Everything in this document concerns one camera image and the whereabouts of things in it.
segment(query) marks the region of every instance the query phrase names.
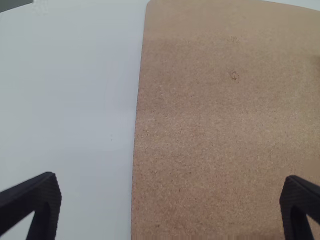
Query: cork surface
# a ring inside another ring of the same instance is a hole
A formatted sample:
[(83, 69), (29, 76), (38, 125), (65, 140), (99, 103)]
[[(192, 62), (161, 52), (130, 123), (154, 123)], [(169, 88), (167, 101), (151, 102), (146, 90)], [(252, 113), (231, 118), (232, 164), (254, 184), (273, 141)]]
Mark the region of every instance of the cork surface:
[(283, 239), (285, 177), (320, 184), (320, 12), (151, 0), (135, 126), (132, 239)]

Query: small mark on cork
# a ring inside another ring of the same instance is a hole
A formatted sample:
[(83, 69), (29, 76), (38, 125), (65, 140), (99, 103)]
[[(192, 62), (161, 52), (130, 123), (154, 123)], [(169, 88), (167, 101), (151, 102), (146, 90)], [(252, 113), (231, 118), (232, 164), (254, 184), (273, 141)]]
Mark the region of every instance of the small mark on cork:
[(231, 78), (239, 82), (239, 73), (237, 73), (236, 70), (233, 70), (233, 72), (231, 73)]
[(230, 42), (230, 43), (235, 43), (235, 44), (239, 44), (239, 43), (240, 43), (239, 38), (236, 37), (236, 36), (230, 36), (230, 37), (228, 37), (227, 41)]

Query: white surface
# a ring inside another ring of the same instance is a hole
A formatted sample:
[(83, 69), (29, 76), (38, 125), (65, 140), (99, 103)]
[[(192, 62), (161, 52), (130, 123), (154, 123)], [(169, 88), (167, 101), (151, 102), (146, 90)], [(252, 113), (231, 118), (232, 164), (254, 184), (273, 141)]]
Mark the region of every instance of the white surface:
[[(147, 0), (116, 2), (38, 0), (0, 13), (0, 190), (56, 173), (58, 240), (130, 239)], [(282, 2), (320, 10), (318, 0)], [(2, 239), (24, 239), (31, 217)]]

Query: cork board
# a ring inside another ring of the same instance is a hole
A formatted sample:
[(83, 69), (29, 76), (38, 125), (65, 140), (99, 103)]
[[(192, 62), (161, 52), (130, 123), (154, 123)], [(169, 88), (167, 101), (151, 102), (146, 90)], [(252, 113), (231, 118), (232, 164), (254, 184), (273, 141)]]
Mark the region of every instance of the cork board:
[(283, 239), (285, 177), (320, 184), (320, 12), (147, 5), (131, 236)]

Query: white table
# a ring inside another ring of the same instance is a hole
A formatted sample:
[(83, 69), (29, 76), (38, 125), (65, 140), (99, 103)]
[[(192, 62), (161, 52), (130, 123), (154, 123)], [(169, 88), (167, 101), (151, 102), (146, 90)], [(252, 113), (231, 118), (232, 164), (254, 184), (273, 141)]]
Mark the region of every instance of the white table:
[[(147, 1), (36, 0), (0, 13), (0, 190), (56, 173), (58, 240), (130, 238)], [(24, 239), (31, 219), (2, 239)]]

